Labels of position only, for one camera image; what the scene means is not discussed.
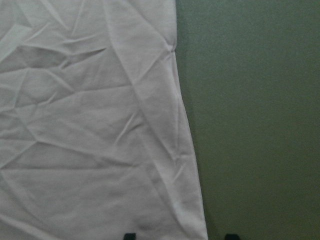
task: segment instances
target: olive green surface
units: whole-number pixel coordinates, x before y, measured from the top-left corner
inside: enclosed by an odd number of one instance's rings
[[[177,0],[210,240],[320,240],[320,1]]]

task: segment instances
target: wrinkled white cloth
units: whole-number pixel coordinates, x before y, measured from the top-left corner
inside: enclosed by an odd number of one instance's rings
[[[207,240],[174,0],[0,0],[0,239]]]

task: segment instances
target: white sheet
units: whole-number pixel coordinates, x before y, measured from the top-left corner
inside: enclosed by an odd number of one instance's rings
[[[174,0],[0,0],[0,239],[206,240]]]

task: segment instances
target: white fabric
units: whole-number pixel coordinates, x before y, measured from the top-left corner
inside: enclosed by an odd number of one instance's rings
[[[0,0],[0,239],[206,240],[174,0]]]

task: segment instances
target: green wall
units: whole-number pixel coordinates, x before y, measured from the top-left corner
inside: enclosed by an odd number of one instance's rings
[[[320,239],[320,1],[176,0],[209,239]]]

